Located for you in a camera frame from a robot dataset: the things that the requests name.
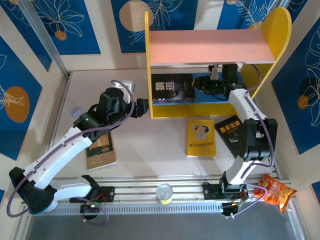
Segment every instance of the robotic arm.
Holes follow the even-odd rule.
[[[118,83],[129,90],[123,83]],[[49,151],[24,170],[15,167],[10,171],[9,176],[15,188],[30,175],[17,191],[28,205],[30,213],[49,212],[58,205],[59,200],[63,199],[84,197],[92,200],[99,196],[99,185],[89,175],[67,180],[53,180],[53,178],[77,154],[118,127],[129,114],[130,117],[138,118],[149,109],[148,99],[138,98],[133,104],[133,111],[132,104],[132,102],[126,103],[122,90],[115,87],[107,88],[100,95],[99,103],[80,115],[66,135]],[[118,126],[107,128],[117,123]],[[39,163],[44,159],[45,162],[39,167]]]
[[[209,72],[214,73],[217,66],[209,66]],[[238,140],[238,156],[233,165],[223,173],[219,184],[205,182],[204,197],[208,200],[241,202],[247,200],[246,178],[257,166],[272,167],[261,162],[273,155],[276,144],[277,121],[267,118],[256,106],[249,95],[249,90],[243,83],[239,83],[238,66],[236,64],[223,65],[223,80],[212,76],[201,76],[194,80],[193,86],[205,94],[216,96],[223,94],[226,101],[236,109],[243,125],[240,128],[241,138]],[[238,207],[227,209],[223,214],[232,216],[238,212]]]

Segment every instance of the grey floor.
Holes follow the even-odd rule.
[[[96,221],[103,221],[102,216]],[[294,240],[288,216],[259,202],[235,219],[220,213],[110,215],[104,226],[81,216],[33,216],[27,240]]]

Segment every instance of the chip bag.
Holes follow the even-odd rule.
[[[292,195],[297,191],[277,181],[268,174],[263,175],[258,183],[258,186],[262,186],[268,190],[264,201],[276,204],[279,206],[281,213],[285,213],[288,202]],[[256,188],[254,190],[254,196],[260,198],[265,193],[264,190]]]

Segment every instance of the pink shelf board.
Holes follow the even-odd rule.
[[[274,61],[259,29],[150,31],[151,66]]]

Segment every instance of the yellow book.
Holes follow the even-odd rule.
[[[213,120],[188,119],[186,134],[188,157],[214,158],[217,156]]]

